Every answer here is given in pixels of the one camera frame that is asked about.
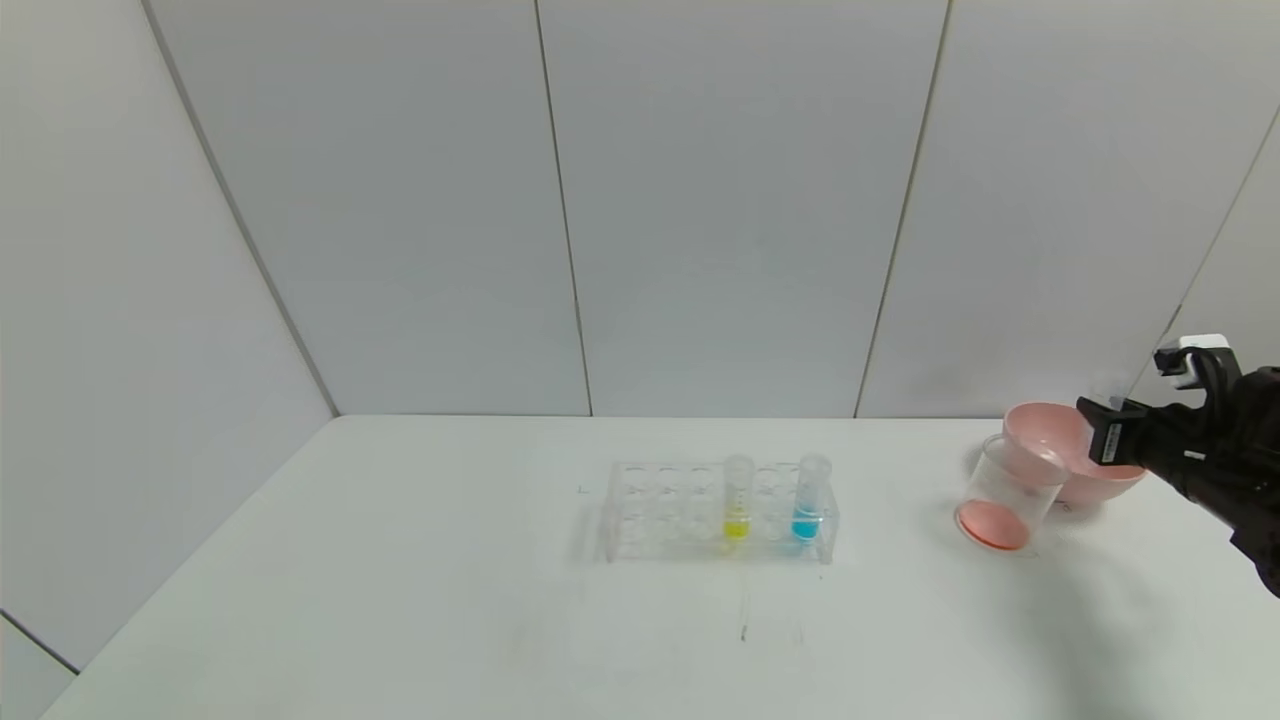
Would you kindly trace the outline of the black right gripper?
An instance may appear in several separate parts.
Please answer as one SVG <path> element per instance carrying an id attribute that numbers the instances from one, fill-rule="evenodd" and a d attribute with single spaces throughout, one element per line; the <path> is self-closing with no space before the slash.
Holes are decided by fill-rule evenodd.
<path id="1" fill-rule="evenodd" d="M 1142 468 L 1169 486 L 1185 486 L 1210 451 L 1201 411 L 1181 404 L 1125 398 L 1114 409 L 1082 396 L 1075 409 L 1092 429 L 1087 456 L 1098 466 Z"/>

